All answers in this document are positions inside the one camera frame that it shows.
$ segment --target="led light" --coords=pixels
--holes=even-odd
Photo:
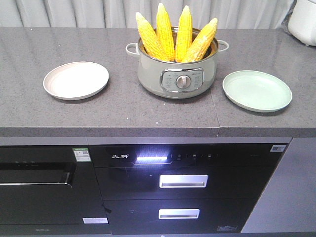
[[[167,157],[137,157],[137,161],[167,160]]]

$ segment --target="steamer pot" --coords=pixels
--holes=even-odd
[[[172,27],[176,39],[178,27]],[[200,30],[193,29],[193,39]],[[151,93],[171,99],[190,98],[205,92],[214,82],[218,52],[229,48],[227,42],[214,38],[205,57],[191,63],[164,62],[149,56],[141,39],[130,43],[125,50],[128,55],[139,59],[137,77],[140,83]]]

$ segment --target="sticker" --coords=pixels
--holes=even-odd
[[[35,231],[38,231],[38,232],[44,232],[44,231],[46,231],[46,232],[48,232],[48,231],[50,231],[50,229],[35,229]]]
[[[273,145],[270,152],[284,152],[286,145]]]
[[[91,161],[88,148],[73,148],[77,162]]]
[[[108,224],[108,219],[106,217],[83,217],[83,222],[85,224]]]
[[[236,231],[238,226],[218,226],[217,231]]]

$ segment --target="oven door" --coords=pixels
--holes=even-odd
[[[0,147],[0,158],[0,234],[110,232],[96,224],[107,219],[93,165],[71,147]]]

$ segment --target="corn cob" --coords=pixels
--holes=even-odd
[[[204,57],[216,34],[217,21],[217,18],[213,18],[203,27],[188,49],[187,54],[182,59],[182,63],[195,62],[201,60]]]
[[[176,62],[181,62],[192,44],[192,15],[188,6],[183,8],[179,19],[179,29],[176,40]]]
[[[169,14],[164,5],[159,3],[157,12],[157,37],[167,54],[169,61],[174,61],[175,51]]]
[[[169,61],[151,24],[139,12],[136,13],[136,21],[146,52],[153,58]]]

